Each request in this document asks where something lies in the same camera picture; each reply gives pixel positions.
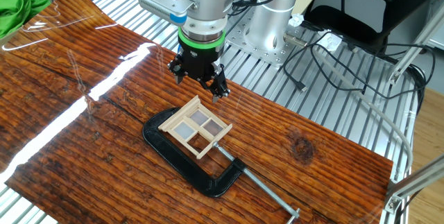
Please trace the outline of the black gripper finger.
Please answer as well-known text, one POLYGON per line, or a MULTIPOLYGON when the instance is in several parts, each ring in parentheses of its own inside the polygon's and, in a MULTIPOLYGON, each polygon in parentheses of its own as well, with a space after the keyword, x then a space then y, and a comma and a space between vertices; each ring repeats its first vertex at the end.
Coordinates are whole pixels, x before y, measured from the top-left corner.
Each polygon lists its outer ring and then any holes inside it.
POLYGON ((228 97, 230 90, 225 78, 224 66, 212 63, 209 71, 204 72, 200 78, 201 86, 212 93, 212 102, 216 103, 220 98, 228 97))
POLYGON ((189 73, 189 63, 181 54, 177 54, 168 64, 169 71, 174 75, 176 83, 179 85, 183 78, 189 73))

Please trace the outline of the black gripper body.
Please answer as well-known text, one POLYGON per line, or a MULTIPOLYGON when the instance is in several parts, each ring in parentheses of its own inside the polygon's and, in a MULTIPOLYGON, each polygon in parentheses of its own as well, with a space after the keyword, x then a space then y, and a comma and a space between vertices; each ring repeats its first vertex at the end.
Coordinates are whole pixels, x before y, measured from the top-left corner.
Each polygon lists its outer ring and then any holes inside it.
POLYGON ((220 64, 219 58, 223 53, 223 47, 217 46, 210 49, 196 49, 194 47, 185 46, 184 44, 178 49, 189 63, 189 73, 187 76, 194 80, 198 80, 204 76, 205 71, 210 70, 211 64, 214 62, 220 64))

